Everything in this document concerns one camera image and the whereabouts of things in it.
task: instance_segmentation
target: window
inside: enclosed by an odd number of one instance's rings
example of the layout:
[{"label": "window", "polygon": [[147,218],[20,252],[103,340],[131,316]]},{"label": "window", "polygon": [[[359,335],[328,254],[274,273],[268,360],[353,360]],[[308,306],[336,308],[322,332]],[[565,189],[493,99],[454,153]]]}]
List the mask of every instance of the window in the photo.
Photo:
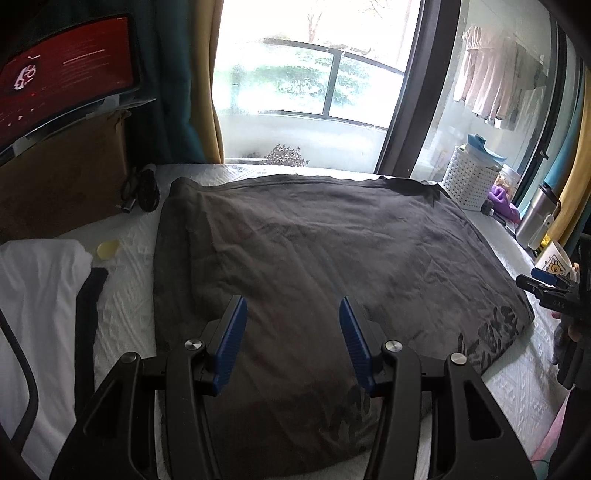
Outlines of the window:
[{"label": "window", "polygon": [[548,113],[553,44],[537,0],[464,0],[431,127],[411,178],[440,181],[456,145],[480,134],[518,170]]},{"label": "window", "polygon": [[226,0],[213,101],[226,159],[373,172],[421,0]]}]

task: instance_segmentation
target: balcony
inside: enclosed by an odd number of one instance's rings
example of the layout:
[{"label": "balcony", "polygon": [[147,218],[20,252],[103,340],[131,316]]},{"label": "balcony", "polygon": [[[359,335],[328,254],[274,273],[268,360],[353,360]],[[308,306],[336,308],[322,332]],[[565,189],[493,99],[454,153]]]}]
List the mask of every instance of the balcony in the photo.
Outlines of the balcony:
[{"label": "balcony", "polygon": [[290,151],[297,164],[373,172],[404,72],[339,47],[266,38],[219,59],[226,159],[273,163]]}]

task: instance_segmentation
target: mug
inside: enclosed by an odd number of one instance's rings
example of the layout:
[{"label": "mug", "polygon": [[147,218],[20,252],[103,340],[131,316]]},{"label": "mug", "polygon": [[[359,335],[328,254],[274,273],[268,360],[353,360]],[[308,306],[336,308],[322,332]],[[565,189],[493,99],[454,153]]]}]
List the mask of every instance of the mug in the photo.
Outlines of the mug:
[{"label": "mug", "polygon": [[554,275],[563,275],[576,281],[576,274],[569,256],[554,240],[544,248],[535,261],[535,267]]}]

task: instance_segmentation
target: blue gripper pad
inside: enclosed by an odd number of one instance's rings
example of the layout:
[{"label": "blue gripper pad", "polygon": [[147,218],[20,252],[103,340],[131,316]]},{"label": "blue gripper pad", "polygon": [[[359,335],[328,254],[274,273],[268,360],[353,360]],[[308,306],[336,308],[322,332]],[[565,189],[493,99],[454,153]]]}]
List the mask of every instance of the blue gripper pad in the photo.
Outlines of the blue gripper pad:
[{"label": "blue gripper pad", "polygon": [[357,383],[366,389],[369,395],[372,395],[376,388],[372,373],[372,357],[347,299],[340,302],[339,323],[351,357],[351,363],[353,363]]},{"label": "blue gripper pad", "polygon": [[246,306],[246,300],[240,297],[234,310],[231,312],[231,319],[220,341],[220,345],[211,358],[214,373],[212,386],[215,395],[218,395],[230,380],[230,374],[236,364],[238,350],[240,350],[242,335],[246,328],[247,317],[248,307]]},{"label": "blue gripper pad", "polygon": [[547,285],[555,287],[558,284],[558,277],[552,273],[548,273],[539,268],[534,268],[531,271],[531,278],[544,282]]}]

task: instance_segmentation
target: dark gray blanket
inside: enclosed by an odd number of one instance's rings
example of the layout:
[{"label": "dark gray blanket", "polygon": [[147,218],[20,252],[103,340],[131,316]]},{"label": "dark gray blanket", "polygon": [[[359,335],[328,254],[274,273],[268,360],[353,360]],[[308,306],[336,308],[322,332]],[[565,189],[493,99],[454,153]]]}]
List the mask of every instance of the dark gray blanket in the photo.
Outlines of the dark gray blanket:
[{"label": "dark gray blanket", "polygon": [[404,179],[176,180],[154,255],[159,352],[198,337],[232,294],[249,320],[229,385],[207,402],[225,479],[313,471],[371,448],[380,405],[356,385],[343,296],[390,338],[421,355],[464,352],[479,372],[534,317],[462,211]]}]

